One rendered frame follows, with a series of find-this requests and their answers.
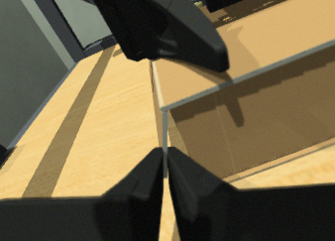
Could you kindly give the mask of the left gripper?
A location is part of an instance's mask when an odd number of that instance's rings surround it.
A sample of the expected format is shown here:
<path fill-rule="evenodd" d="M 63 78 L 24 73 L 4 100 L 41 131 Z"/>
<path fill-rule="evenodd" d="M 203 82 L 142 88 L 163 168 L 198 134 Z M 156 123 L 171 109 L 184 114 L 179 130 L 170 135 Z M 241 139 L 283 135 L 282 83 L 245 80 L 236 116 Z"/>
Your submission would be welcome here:
<path fill-rule="evenodd" d="M 127 60 L 168 58 L 217 72 L 230 68 L 224 41 L 191 0 L 93 1 Z"/>

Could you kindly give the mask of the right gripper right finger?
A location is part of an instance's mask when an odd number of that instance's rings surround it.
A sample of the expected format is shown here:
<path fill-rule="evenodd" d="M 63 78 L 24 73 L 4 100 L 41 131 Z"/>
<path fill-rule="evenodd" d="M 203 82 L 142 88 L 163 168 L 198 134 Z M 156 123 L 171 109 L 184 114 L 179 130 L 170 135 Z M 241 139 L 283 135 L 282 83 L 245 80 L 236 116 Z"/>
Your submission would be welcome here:
<path fill-rule="evenodd" d="M 176 147 L 167 147 L 167 174 L 180 241 L 335 223 L 335 182 L 238 189 Z"/>

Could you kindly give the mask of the brown cardboard box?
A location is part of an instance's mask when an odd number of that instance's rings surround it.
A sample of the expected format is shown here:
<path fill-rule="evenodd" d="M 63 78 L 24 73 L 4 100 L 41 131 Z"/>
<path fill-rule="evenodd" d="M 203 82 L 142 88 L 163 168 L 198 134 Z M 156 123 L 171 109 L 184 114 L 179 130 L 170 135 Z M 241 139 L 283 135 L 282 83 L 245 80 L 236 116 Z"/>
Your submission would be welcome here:
<path fill-rule="evenodd" d="M 199 8 L 230 68 L 149 60 L 168 178 L 168 110 L 190 157 L 231 183 L 335 145 L 335 0 Z"/>

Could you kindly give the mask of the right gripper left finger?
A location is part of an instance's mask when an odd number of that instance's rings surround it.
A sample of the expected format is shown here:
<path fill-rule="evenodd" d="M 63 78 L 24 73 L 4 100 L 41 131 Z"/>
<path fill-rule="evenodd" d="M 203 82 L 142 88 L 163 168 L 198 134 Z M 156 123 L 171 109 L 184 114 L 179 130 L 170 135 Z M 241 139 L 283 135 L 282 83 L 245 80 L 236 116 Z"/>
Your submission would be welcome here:
<path fill-rule="evenodd" d="M 163 198 L 154 147 L 101 195 L 1 198 L 0 241 L 159 241 Z"/>

